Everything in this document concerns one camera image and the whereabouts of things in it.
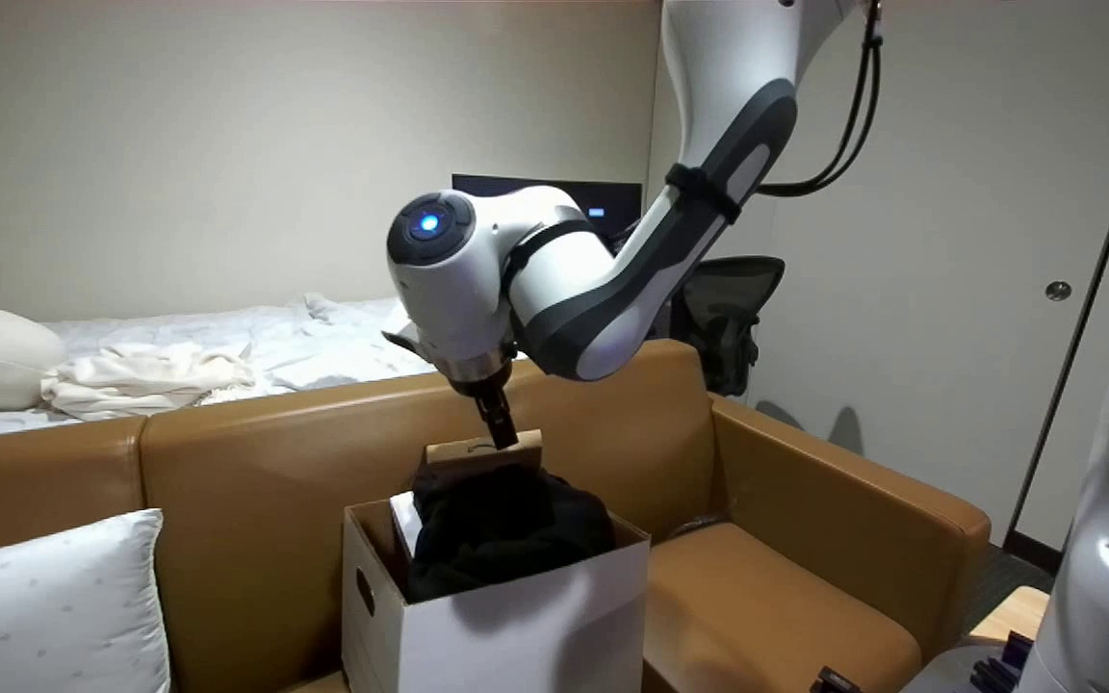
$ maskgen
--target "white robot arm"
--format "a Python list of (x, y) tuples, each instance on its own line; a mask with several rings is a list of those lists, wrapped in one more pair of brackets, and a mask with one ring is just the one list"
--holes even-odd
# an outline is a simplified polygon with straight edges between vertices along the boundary
[(558, 189), (432, 191), (390, 228), (410, 348), (510, 441), (509, 348), (562, 378), (609, 378), (739, 214), (794, 129), (794, 86), (848, 0), (664, 0), (682, 156), (619, 253)]

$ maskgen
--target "chair backrest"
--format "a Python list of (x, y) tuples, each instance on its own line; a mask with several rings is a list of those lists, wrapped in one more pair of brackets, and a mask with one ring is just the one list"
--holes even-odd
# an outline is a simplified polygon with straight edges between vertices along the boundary
[(698, 348), (711, 393), (745, 393), (758, 358), (749, 326), (781, 277), (781, 259), (709, 259), (671, 296), (671, 339)]

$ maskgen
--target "white robot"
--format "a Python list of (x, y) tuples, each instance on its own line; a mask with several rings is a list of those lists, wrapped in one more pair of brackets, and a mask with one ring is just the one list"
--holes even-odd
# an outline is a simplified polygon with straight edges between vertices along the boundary
[[(798, 119), (798, 76), (856, 0), (664, 0), (663, 47), (682, 154), (628, 242), (609, 246), (558, 189), (432, 191), (390, 228), (410, 326), (400, 344), (514, 441), (504, 381), (524, 350), (558, 378), (609, 378), (763, 186)], [(1109, 422), (1021, 693), (1109, 693)]]

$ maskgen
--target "couch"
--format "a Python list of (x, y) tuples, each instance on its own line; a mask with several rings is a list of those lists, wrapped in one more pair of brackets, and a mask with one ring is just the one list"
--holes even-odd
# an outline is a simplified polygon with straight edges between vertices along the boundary
[[(509, 398), (545, 471), (655, 543), (646, 688), (786, 693), (831, 666), (881, 693), (958, 640), (985, 516), (711, 398), (687, 348), (646, 344), (590, 384), (519, 362)], [(0, 435), (0, 547), (161, 507), (177, 688), (343, 688), (343, 507), (465, 435), (481, 420), (437, 378)]]

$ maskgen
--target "cardboard box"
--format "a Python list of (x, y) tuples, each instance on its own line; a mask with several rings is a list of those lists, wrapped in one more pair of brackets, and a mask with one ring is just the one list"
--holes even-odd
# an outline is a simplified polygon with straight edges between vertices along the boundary
[(343, 516), (343, 666), (354, 693), (628, 693), (641, 681), (646, 534), (614, 552), (409, 603), (390, 500)]

